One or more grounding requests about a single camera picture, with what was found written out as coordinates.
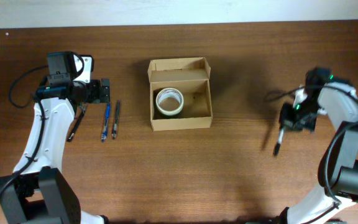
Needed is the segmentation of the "black slim pen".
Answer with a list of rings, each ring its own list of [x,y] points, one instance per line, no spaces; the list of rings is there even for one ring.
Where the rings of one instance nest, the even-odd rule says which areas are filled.
[[[67,137],[67,142],[72,142],[72,140],[74,139],[76,131],[79,128],[79,125],[81,124],[82,119],[85,116],[87,106],[88,105],[80,105],[79,106],[80,107],[80,115],[79,115],[79,117],[77,117],[74,127],[71,129],[71,131]]]

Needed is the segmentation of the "grey black marker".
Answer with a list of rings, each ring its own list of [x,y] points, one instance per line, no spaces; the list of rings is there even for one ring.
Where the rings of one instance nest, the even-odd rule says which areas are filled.
[[[277,142],[276,142],[274,150],[273,150],[273,155],[275,157],[278,156],[279,150],[281,148],[284,132],[285,132],[285,128],[280,128],[278,139],[277,139]]]

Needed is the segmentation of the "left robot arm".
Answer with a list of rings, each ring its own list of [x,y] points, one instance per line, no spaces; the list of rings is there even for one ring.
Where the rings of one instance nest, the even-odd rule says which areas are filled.
[[[94,58],[75,52],[47,55],[48,75],[36,92],[32,129],[11,175],[0,177],[0,206],[8,223],[108,223],[82,210],[62,174],[65,143],[72,140],[86,104],[107,103],[109,80],[93,80]]]

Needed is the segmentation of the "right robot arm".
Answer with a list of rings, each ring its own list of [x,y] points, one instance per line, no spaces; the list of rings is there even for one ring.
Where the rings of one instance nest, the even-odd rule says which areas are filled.
[[[314,131],[318,115],[326,115],[335,135],[318,167],[318,183],[299,203],[285,208],[277,223],[326,223],[335,214],[358,203],[358,98],[348,80],[328,68],[306,73],[303,86],[288,92],[293,103],[283,104],[276,156],[286,131]]]

